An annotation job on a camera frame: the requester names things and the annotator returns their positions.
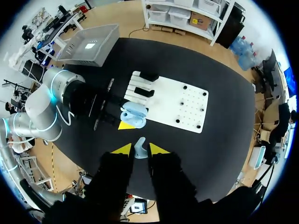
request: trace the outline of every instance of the yellow triangle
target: yellow triangle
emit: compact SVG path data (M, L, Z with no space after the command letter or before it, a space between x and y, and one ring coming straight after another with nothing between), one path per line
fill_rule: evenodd
M152 155L158 154L158 153L161 153L161 154L170 153L170 152L167 152L166 150L160 148L159 146L154 145L153 143L150 143L149 146L150 146L150 151L151 151Z
M129 156L130 150L131 150L131 145L132 145L132 143L129 143L129 144L127 144L127 145L125 145L125 146L123 146L123 147L121 147L119 149L116 149L115 151L113 151L111 153L113 153L113 154L120 154L120 153L122 153L122 154L127 154Z
M123 121L121 121L120 125L118 126L118 130L123 130L123 129L134 129L135 127L132 125L129 125Z

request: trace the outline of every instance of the person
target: person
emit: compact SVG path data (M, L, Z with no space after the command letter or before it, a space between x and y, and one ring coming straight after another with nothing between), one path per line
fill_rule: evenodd
M12 148L15 153L20 154L20 153L25 152L33 147L29 142L17 143L17 142L24 141L24 140L26 140L26 139L13 134L11 137L9 137L7 139L7 142L8 141L16 142L16 143L9 143L9 147Z
M14 110L14 106L9 102L5 103L5 110L8 111L10 114L16 113L16 111Z
M279 123L276 128L270 134L269 142L262 141L261 145L266 146L266 152L264 158L267 160L266 164L272 161L274 155L273 149L276 143L281 141L281 138L285 136L288 130L289 124L294 124L297 121L297 112L290 112L289 105L287 103L278 106L279 111Z

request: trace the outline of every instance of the desk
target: desk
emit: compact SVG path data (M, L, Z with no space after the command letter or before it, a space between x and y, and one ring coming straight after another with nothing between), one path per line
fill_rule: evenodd
M49 43L51 43L52 41L55 41L55 43L61 47L61 49L63 49L66 44L65 42L59 37L59 35L61 34L61 32L71 23L74 22L75 25L80 29L83 30L83 27L80 25L80 23L77 21L78 20L78 14L74 13L73 15L69 16L68 18L66 18L66 21L61 24L58 28L56 28L49 36L49 38L44 41L42 47L39 49L41 52L43 52L45 55L49 56L50 58L52 58L53 60L57 61L57 58L52 56L51 54L49 54L47 51L45 51L43 49L44 46L48 45Z
M124 96L132 72L154 72L209 91L201 134L151 120L142 129L117 130L100 123L97 131L84 120L63 124L56 146L92 175L104 152L112 152L144 136L168 151L176 152L182 168L197 187L199 201L218 201L232 188L245 162L254 124L255 93L251 83L225 65L192 50L155 41L120 38L103 67L66 65L92 86L105 87L114 78L111 92ZM114 105L108 112L120 115ZM147 160L134 162L128 193L155 199Z

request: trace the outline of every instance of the pegboard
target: pegboard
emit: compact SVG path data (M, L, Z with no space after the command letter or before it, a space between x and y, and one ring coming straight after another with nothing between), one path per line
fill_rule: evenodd
M195 133L202 132L208 91L165 77L152 83L140 78L139 74L133 72L124 98L145 105L149 109L146 119ZM150 98L143 97L134 93L136 87L155 90L155 94Z

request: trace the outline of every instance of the plastic basket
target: plastic basket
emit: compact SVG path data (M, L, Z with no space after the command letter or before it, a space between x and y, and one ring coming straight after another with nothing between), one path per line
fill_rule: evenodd
M69 40L58 61L101 67L119 37L118 24L80 30Z

